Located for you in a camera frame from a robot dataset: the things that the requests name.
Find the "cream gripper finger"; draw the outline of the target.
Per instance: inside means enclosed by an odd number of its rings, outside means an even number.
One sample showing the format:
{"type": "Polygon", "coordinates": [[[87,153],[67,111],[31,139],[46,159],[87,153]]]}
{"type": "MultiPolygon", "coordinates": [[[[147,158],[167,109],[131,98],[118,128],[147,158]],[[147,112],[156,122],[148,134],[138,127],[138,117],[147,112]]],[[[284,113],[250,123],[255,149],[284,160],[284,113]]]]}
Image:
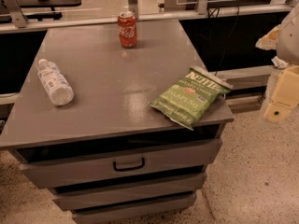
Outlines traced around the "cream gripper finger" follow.
{"type": "Polygon", "coordinates": [[[299,66],[293,66],[278,74],[278,82],[270,97],[263,117],[273,123],[287,118],[299,105],[299,66]]]}

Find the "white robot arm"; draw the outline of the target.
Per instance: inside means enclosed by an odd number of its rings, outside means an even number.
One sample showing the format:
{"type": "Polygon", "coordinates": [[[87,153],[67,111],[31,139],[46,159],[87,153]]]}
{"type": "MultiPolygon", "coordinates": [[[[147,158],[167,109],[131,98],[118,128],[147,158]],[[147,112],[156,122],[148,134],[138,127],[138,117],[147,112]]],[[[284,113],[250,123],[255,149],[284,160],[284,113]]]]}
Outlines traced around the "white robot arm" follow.
{"type": "Polygon", "coordinates": [[[278,83],[263,113],[263,117],[273,123],[283,121],[299,105],[299,4],[280,24],[277,56],[292,67],[278,75],[278,83]]]}

